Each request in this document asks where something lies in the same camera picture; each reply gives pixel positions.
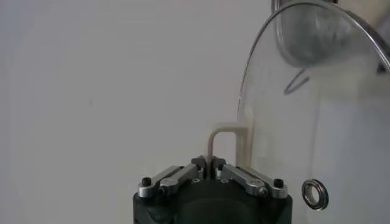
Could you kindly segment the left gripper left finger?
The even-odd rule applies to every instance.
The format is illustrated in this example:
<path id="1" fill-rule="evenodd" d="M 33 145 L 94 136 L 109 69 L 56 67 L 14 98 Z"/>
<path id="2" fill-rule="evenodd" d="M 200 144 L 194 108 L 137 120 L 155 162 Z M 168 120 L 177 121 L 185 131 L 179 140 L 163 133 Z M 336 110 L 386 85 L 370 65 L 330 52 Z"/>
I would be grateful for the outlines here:
<path id="1" fill-rule="evenodd" d="M 159 192 L 174 195 L 186 182 L 205 177 L 206 171 L 206 159 L 198 156 L 186 166 L 170 166 L 153 177 L 142 178 L 136 194 L 141 198 L 153 198 Z"/>

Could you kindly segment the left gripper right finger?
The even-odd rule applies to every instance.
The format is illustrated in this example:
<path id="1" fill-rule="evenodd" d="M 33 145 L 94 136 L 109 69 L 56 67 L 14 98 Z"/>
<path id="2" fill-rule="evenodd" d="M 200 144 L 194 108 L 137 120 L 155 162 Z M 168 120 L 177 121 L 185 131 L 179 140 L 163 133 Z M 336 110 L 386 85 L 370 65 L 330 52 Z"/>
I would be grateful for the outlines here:
<path id="1" fill-rule="evenodd" d="M 271 178 L 250 167 L 238 167 L 227 164 L 225 159 L 213 156 L 211 171 L 214 177 L 223 183 L 234 181 L 254 197 L 285 199 L 288 188 L 283 180 Z"/>

